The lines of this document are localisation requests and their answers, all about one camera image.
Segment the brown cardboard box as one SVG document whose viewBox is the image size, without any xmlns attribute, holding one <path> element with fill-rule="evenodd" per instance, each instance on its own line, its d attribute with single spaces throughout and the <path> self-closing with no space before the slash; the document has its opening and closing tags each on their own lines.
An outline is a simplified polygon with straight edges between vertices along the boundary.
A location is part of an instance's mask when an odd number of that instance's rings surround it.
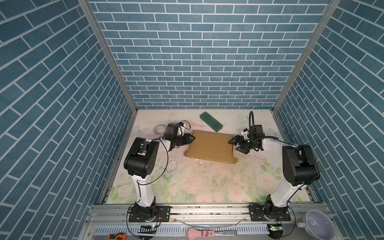
<svg viewBox="0 0 384 240">
<path fill-rule="evenodd" d="M 232 135 L 194 130 L 193 136 L 195 140 L 185 151 L 186 157 L 225 164 L 238 162 L 233 156 L 233 145 L 229 144 Z"/>
</svg>

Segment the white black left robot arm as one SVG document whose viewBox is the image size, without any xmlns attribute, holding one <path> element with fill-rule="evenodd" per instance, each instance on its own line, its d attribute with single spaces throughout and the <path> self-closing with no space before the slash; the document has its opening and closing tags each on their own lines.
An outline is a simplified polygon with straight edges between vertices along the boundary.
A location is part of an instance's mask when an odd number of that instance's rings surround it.
<svg viewBox="0 0 384 240">
<path fill-rule="evenodd" d="M 137 200 L 129 211 L 130 222 L 150 222 L 161 215 L 152 191 L 152 183 L 160 178 L 151 180 L 158 153 L 165 152 L 168 163 L 171 150 L 189 145 L 196 139 L 193 135 L 185 133 L 185 130 L 190 129 L 187 121 L 170 123 L 165 133 L 157 139 L 137 137 L 134 140 L 124 161 L 124 168 L 132 176 L 137 191 Z"/>
</svg>

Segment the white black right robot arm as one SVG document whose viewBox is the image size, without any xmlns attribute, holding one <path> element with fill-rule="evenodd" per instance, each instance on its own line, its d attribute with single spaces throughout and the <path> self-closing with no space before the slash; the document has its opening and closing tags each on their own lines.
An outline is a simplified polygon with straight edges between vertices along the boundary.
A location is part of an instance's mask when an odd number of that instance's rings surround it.
<svg viewBox="0 0 384 240">
<path fill-rule="evenodd" d="M 261 125 L 244 129 L 229 144 L 248 154 L 250 150 L 269 151 L 282 160 L 283 180 L 278 188 L 267 196 L 263 205 L 250 204 L 253 222 L 290 221 L 289 204 L 294 195 L 320 177 L 320 167 L 309 145 L 289 144 L 277 137 L 266 136 Z"/>
</svg>

